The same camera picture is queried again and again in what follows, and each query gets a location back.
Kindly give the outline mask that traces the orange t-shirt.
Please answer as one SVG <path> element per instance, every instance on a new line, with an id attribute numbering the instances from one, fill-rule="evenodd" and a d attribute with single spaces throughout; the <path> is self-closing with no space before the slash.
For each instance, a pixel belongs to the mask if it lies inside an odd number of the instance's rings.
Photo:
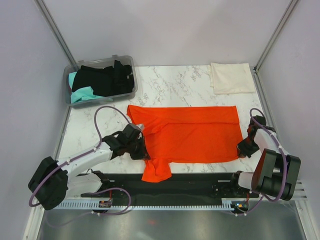
<path id="1" fill-rule="evenodd" d="M 238 158 L 243 139 L 236 106 L 142 107 L 129 105 L 132 123 L 142 131 L 150 156 L 142 181 L 159 183 L 172 176 L 170 164 L 212 164 Z"/>

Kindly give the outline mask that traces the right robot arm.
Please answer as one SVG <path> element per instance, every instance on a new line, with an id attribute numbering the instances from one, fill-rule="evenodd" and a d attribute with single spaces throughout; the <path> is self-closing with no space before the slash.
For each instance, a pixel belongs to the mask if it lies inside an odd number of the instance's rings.
<path id="1" fill-rule="evenodd" d="M 260 151 L 261 156 L 254 172 L 237 171 L 229 191 L 235 197 L 247 189 L 275 200 L 289 201 L 294 195 L 301 160 L 283 149 L 277 134 L 266 125 L 264 116 L 253 116 L 247 129 L 247 137 L 237 144 L 240 158 L 250 158 Z"/>

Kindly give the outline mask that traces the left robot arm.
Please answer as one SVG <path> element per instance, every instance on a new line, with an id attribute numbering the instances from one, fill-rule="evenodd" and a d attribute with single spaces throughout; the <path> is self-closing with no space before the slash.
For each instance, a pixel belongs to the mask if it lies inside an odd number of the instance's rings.
<path id="1" fill-rule="evenodd" d="M 110 185 L 102 180 L 101 173 L 85 171 L 125 153 L 132 160 L 149 160 L 143 129 L 143 124 L 129 123 L 124 130 L 101 138 L 96 146 L 79 155 L 58 160 L 50 156 L 44 158 L 28 183 L 31 198 L 37 199 L 38 205 L 48 211 L 70 197 L 82 194 L 106 196 Z"/>

